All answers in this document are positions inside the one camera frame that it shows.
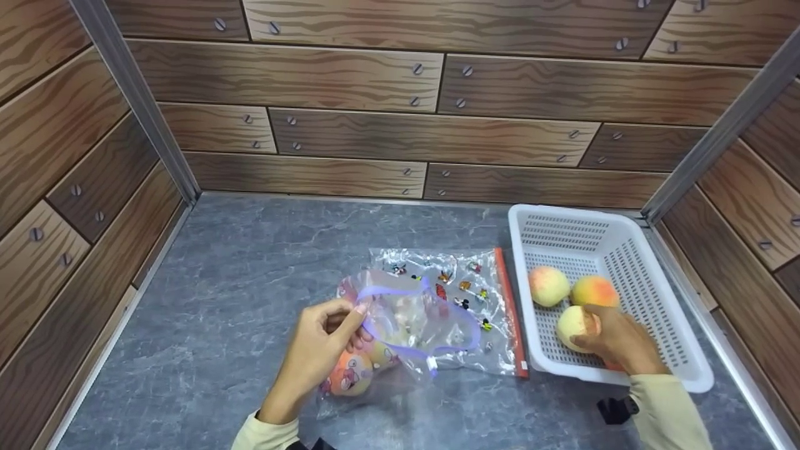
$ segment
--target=wooden plank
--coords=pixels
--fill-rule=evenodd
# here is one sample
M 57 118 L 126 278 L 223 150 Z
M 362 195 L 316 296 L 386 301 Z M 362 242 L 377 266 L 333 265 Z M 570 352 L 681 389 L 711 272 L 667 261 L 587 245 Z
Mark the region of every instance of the wooden plank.
M 800 191 L 800 79 L 786 87 L 742 138 Z
M 666 175 L 431 163 L 424 199 L 640 208 Z
M 247 41 L 238 0 L 106 0 L 125 36 Z M 224 29 L 217 28 L 221 19 Z
M 157 100 L 433 112 L 442 54 L 129 39 Z M 422 64 L 415 75 L 414 64 Z M 419 98 L 413 106 L 412 98 Z
M 775 386 L 770 382 L 770 378 L 764 373 L 761 366 L 758 365 L 758 361 L 753 357 L 753 353 L 747 347 L 745 341 L 736 331 L 736 328 L 722 309 L 712 312 L 711 315 L 728 338 L 728 343 L 734 348 L 734 351 L 736 351 L 737 356 L 750 373 L 750 376 L 753 377 L 753 381 L 758 386 L 762 395 L 764 395 L 764 398 L 770 405 L 770 409 L 772 409 L 772 412 L 777 416 L 778 421 L 786 430 L 789 438 L 792 439 L 796 446 L 800 446 L 800 424 L 798 424 L 797 420 L 792 416 L 792 412 L 786 406 L 786 402 L 783 401 L 778 391 L 775 390 Z
M 425 163 L 184 152 L 202 189 L 419 199 Z
M 32 239 L 34 229 L 41 240 Z M 88 242 L 44 201 L 0 240 L 0 367 L 88 251 Z
M 157 161 L 158 154 L 136 117 L 128 114 L 58 182 L 47 199 L 96 243 Z
M 0 3 L 0 102 L 89 44 L 63 0 Z
M 599 127 L 585 122 L 290 108 L 270 108 L 270 114 L 284 155 L 521 166 L 575 167 Z
M 94 48 L 0 107 L 0 236 L 126 111 Z
M 786 289 L 794 302 L 800 305 L 800 258 L 781 267 L 775 272 L 775 278 Z
M 800 254 L 800 193 L 767 166 L 741 139 L 722 153 L 698 185 L 744 239 L 775 270 Z M 771 246 L 762 249 L 759 242 Z
M 29 448 L 181 201 L 159 163 L 0 372 L 0 442 Z
M 158 105 L 183 150 L 276 153 L 263 106 Z
M 670 7 L 525 0 L 245 0 L 253 40 L 636 59 Z M 270 22 L 280 33 L 270 31 Z M 615 45 L 627 38 L 627 46 Z
M 703 283 L 702 278 L 694 270 L 694 266 L 692 266 L 691 261 L 689 258 L 686 257 L 686 253 L 683 252 L 681 249 L 680 244 L 678 241 L 675 240 L 675 237 L 672 236 L 670 233 L 670 229 L 666 227 L 664 222 L 659 222 L 655 224 L 655 229 L 658 231 L 658 234 L 664 239 L 664 243 L 672 252 L 672 256 L 675 257 L 675 260 L 678 261 L 678 266 L 680 266 L 681 270 L 683 271 L 683 275 L 686 275 L 686 278 L 694 287 L 694 292 L 700 298 L 703 306 L 706 307 L 708 311 L 713 311 L 714 309 L 719 306 L 717 304 L 717 300 L 711 295 L 711 291 L 708 290 L 706 284 Z
M 671 172 L 706 131 L 699 127 L 603 123 L 580 167 Z
M 114 309 L 114 312 L 111 313 L 108 322 L 106 322 L 106 326 L 103 327 L 100 336 L 98 336 L 97 340 L 92 344 L 92 348 L 89 350 L 83 363 L 81 363 L 78 373 L 72 381 L 70 381 L 69 387 L 67 387 L 64 395 L 58 401 L 58 405 L 56 405 L 53 413 L 50 414 L 50 418 L 47 419 L 45 427 L 42 429 L 42 432 L 39 433 L 33 446 L 30 448 L 31 450 L 47 449 L 47 445 L 50 443 L 50 440 L 53 439 L 61 422 L 66 418 L 67 412 L 70 410 L 75 399 L 78 398 L 78 394 L 83 388 L 83 385 L 89 380 L 100 356 L 106 349 L 106 345 L 117 330 L 117 327 L 122 321 L 122 317 L 125 315 L 126 311 L 128 311 L 128 307 L 133 303 L 137 293 L 138 291 L 135 287 L 129 286 L 125 294 L 122 295 L 122 298 L 117 303 L 117 307 Z
M 798 0 L 677 0 L 644 59 L 762 66 L 798 23 Z
M 134 287 L 140 289 L 142 287 L 142 283 L 144 283 L 147 274 L 150 273 L 150 269 L 153 268 L 153 264 L 155 264 L 155 260 L 158 258 L 158 255 L 161 253 L 161 250 L 166 245 L 166 241 L 170 238 L 172 234 L 172 230 L 175 229 L 175 226 L 178 225 L 178 221 L 181 219 L 183 212 L 186 211 L 186 204 L 184 202 L 180 202 L 175 211 L 172 213 L 172 217 L 170 217 L 170 221 L 164 227 L 161 232 L 161 235 L 158 237 L 158 240 L 153 245 L 153 248 L 150 249 L 150 253 L 147 254 L 147 258 L 142 266 L 139 268 L 139 271 L 136 272 L 136 276 L 134 277 L 133 284 Z
M 472 68 L 468 77 L 462 73 Z M 448 54 L 439 112 L 709 126 L 756 70 Z M 463 99 L 466 104 L 458 107 Z
M 792 413 L 800 412 L 800 309 L 695 186 L 664 218 Z

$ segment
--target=metal corner post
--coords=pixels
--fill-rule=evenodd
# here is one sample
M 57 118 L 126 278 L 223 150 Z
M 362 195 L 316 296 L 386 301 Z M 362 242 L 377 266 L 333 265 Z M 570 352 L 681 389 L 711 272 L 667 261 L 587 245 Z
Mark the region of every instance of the metal corner post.
M 800 26 L 698 141 L 642 209 L 655 224 L 800 74 Z
M 87 34 L 98 49 L 119 90 L 153 143 L 158 156 L 178 186 L 181 196 L 194 207 L 200 186 L 194 179 L 178 142 L 166 124 L 153 93 L 136 65 L 134 56 L 122 37 L 114 17 L 103 0 L 70 0 Z

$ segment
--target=right hand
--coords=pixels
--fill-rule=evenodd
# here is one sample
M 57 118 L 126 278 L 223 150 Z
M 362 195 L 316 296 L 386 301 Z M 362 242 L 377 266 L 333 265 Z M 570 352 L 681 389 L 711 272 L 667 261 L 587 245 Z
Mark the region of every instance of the right hand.
M 670 373 L 661 361 L 658 345 L 633 316 L 615 307 L 586 305 L 583 308 L 600 318 L 600 334 L 572 336 L 573 344 L 609 363 L 620 364 L 628 375 Z

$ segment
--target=left hand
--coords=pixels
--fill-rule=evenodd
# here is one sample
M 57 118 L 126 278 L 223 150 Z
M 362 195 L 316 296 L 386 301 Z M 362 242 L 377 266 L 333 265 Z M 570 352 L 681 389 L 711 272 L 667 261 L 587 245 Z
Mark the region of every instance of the left hand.
M 345 299 L 303 309 L 259 420 L 286 424 L 297 418 L 303 397 L 334 370 L 345 348 L 360 348 L 362 340 L 372 340 L 361 328 L 365 312 L 363 305 L 354 307 Z

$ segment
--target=black object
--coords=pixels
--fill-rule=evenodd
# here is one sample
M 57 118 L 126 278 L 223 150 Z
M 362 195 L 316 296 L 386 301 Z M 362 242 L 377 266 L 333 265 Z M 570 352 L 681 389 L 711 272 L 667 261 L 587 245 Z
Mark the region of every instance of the black object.
M 607 425 L 622 425 L 639 412 L 639 405 L 630 396 L 620 400 L 609 397 L 598 401 L 598 410 Z

